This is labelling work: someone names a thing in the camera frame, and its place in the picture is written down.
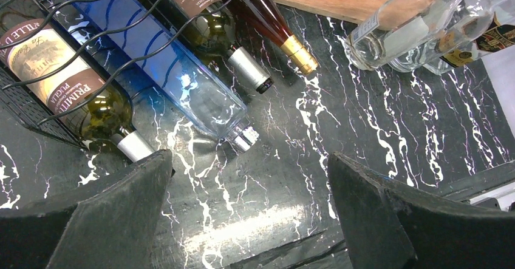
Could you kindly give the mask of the clear bottle gold label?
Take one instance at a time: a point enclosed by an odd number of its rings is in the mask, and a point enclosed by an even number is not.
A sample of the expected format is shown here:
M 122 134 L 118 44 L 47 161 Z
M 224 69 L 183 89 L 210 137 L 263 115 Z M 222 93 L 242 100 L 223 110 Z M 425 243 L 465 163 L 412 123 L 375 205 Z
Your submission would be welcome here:
M 485 33 L 471 43 L 461 46 L 423 67 L 436 75 L 441 75 L 513 45 L 514 16 L 510 13 L 501 15 L 500 12 L 497 12 Z

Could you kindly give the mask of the clear round glass bottle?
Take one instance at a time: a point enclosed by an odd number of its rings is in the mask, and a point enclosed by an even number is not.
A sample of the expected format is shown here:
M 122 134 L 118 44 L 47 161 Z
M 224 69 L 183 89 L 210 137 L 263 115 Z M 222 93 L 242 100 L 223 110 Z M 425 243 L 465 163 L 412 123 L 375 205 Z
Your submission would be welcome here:
M 494 15 L 514 16 L 514 0 L 462 0 L 442 34 L 389 62 L 398 72 L 411 72 L 465 46 L 486 32 Z

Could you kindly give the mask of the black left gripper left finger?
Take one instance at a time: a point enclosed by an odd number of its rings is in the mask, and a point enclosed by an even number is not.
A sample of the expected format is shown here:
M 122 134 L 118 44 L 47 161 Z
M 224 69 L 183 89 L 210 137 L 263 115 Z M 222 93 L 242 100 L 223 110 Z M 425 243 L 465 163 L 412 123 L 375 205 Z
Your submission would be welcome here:
M 2 268 L 148 268 L 172 153 L 1 211 Z

